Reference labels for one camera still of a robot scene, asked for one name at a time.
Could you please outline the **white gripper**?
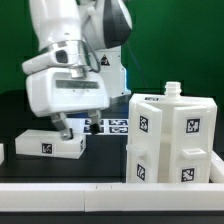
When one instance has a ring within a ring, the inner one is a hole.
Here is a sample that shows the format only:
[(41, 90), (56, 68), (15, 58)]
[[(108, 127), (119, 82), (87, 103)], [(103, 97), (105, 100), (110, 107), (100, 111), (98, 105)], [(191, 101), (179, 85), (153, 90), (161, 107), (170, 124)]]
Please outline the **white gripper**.
[(49, 68), (26, 79), (30, 108), (37, 117), (51, 116), (63, 141), (73, 139), (65, 113), (88, 111), (90, 132), (101, 132), (101, 109), (109, 106), (109, 97), (101, 76), (89, 72), (84, 78), (72, 78), (68, 68)]

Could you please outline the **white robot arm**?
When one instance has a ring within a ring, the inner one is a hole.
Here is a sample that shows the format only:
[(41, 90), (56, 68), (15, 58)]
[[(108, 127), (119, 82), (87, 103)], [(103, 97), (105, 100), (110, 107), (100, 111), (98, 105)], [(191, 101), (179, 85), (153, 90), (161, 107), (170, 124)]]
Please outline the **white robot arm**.
[(101, 111), (110, 105), (96, 52), (123, 45), (132, 21), (122, 0), (29, 0), (39, 54), (22, 64), (29, 104), (49, 116), (61, 138), (71, 140), (68, 114), (86, 112), (90, 131), (101, 131)]

